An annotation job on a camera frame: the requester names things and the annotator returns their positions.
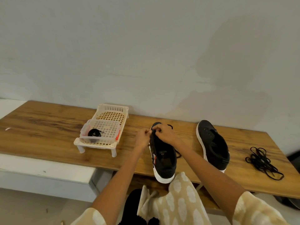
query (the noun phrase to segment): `shoe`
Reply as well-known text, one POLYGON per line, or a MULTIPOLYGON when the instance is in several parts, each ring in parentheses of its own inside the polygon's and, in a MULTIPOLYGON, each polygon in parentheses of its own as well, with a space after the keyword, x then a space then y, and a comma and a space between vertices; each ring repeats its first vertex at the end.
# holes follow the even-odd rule
POLYGON ((172 145, 163 142, 155 135, 156 131, 152 127, 149 149, 152 157, 154 176, 160 183, 170 183, 175 176, 176 152, 172 145))
POLYGON ((224 138, 206 120, 198 123, 196 135, 203 148, 204 159, 224 173, 230 159, 224 138))

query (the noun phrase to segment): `person's right hand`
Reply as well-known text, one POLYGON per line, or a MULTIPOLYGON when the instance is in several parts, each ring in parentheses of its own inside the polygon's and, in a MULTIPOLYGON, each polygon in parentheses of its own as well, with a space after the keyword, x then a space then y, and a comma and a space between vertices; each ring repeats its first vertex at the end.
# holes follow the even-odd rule
POLYGON ((174 147, 175 143, 177 143, 180 138, 174 133, 172 127, 166 124, 157 124, 152 127, 155 130, 155 135, 158 136, 163 142, 170 144, 174 147))

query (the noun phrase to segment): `hand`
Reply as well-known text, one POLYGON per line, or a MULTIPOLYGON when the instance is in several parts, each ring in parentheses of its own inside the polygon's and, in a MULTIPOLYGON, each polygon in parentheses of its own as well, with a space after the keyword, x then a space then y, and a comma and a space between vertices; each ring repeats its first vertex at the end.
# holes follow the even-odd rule
POLYGON ((170 144, 174 147, 174 145, 180 141, 180 138, 174 133, 172 127, 166 124, 157 124, 152 127, 155 130, 155 135, 158 136, 163 142, 170 144))
POLYGON ((152 133, 152 130, 143 128, 140 131, 137 132, 137 135, 135 137, 135 148, 138 149, 144 149, 148 146, 150 141, 150 135, 152 133))

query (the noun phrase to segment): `white wall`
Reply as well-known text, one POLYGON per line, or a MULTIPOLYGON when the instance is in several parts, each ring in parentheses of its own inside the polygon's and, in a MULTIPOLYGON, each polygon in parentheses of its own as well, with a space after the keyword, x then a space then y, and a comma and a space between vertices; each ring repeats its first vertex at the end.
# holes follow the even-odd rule
POLYGON ((300 0, 0 0, 0 97, 267 131, 300 149, 300 0))

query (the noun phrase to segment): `person's left hand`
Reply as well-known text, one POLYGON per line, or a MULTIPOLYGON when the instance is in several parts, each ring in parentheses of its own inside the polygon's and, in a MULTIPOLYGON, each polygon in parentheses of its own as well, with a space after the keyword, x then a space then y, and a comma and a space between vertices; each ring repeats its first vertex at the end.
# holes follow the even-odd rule
POLYGON ((135 148, 144 149, 148 146, 150 141, 150 135, 152 130, 143 128, 137 132, 137 136, 135 137, 135 148))

